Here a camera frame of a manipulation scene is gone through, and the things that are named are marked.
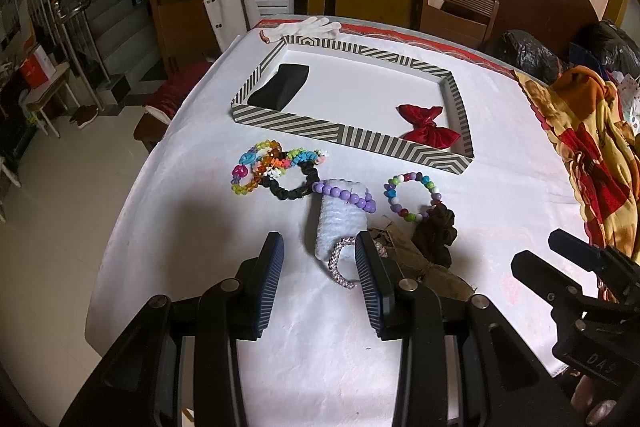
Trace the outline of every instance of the orange fabric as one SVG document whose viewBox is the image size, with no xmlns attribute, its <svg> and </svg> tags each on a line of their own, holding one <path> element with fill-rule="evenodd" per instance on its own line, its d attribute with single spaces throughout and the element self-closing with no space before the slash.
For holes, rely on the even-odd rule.
<svg viewBox="0 0 640 427">
<path fill-rule="evenodd" d="M 550 87 L 514 74 L 564 161 L 591 242 L 616 247 L 637 263 L 640 162 L 615 85 L 583 66 Z"/>
</svg>

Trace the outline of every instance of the red satin hair bow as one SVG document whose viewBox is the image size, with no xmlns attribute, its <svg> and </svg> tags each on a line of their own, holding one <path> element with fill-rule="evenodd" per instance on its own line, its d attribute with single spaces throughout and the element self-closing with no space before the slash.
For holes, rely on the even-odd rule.
<svg viewBox="0 0 640 427">
<path fill-rule="evenodd" d="M 436 149 L 446 149 L 460 138 L 460 134 L 455 131 L 446 127 L 436 126 L 433 120 L 442 112 L 442 108 L 439 106 L 427 109 L 405 103 L 398 106 L 398 112 L 402 118 L 415 127 L 414 130 L 402 136 L 405 140 L 435 147 Z"/>
</svg>

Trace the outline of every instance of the metal screw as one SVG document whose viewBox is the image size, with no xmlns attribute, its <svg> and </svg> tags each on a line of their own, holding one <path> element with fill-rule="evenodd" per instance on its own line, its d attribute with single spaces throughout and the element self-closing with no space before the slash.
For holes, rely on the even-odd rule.
<svg viewBox="0 0 640 427">
<path fill-rule="evenodd" d="M 491 301 L 485 297 L 482 294 L 476 294 L 471 296 L 471 304 L 473 304 L 473 306 L 475 306 L 476 308 L 480 308 L 481 310 L 484 310 L 485 308 L 489 307 L 489 304 L 491 304 Z"/>
<path fill-rule="evenodd" d="M 220 283 L 220 288 L 223 292 L 234 292 L 240 287 L 238 279 L 225 279 Z"/>
<path fill-rule="evenodd" d="M 148 304 L 152 308 L 162 308 L 166 304 L 166 295 L 154 295 L 149 299 Z"/>
<path fill-rule="evenodd" d="M 413 279 L 401 279 L 398 283 L 398 286 L 400 286 L 406 292 L 412 292 L 418 288 L 418 283 Z"/>
</svg>

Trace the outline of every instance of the shoe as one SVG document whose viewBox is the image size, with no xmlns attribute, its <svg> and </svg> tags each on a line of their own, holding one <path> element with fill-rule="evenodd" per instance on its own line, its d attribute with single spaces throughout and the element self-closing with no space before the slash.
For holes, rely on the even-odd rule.
<svg viewBox="0 0 640 427">
<path fill-rule="evenodd" d="M 83 129 L 98 118 L 98 106 L 83 105 L 76 110 L 72 118 L 78 124 L 78 128 Z"/>
</svg>

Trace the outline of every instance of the black plastic bag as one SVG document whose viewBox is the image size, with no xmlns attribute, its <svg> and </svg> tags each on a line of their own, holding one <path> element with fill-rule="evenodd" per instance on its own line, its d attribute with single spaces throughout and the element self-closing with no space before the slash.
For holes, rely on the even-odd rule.
<svg viewBox="0 0 640 427">
<path fill-rule="evenodd" d="M 522 30 L 505 31 L 495 43 L 491 55 L 548 86 L 566 69 L 554 52 Z"/>
<path fill-rule="evenodd" d="M 634 78 L 640 74 L 640 49 L 625 32 L 607 19 L 593 25 L 585 47 L 609 71 L 621 71 Z"/>
</svg>

